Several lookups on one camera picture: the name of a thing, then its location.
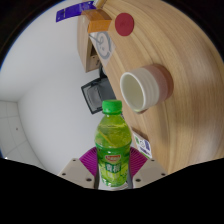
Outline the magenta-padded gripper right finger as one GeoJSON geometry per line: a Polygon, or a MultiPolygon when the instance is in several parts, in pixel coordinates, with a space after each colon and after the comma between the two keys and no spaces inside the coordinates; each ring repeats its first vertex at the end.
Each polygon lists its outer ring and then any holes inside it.
{"type": "Polygon", "coordinates": [[[166,171],[154,159],[148,159],[137,149],[130,148],[128,188],[146,186],[167,175],[166,171]]]}

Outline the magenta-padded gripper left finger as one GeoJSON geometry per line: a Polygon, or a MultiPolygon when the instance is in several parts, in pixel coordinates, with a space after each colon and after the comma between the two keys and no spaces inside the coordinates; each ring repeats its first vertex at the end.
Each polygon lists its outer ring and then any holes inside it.
{"type": "Polygon", "coordinates": [[[72,158],[58,176],[83,188],[97,189],[99,186],[97,149],[93,147],[80,158],[72,158]]]}

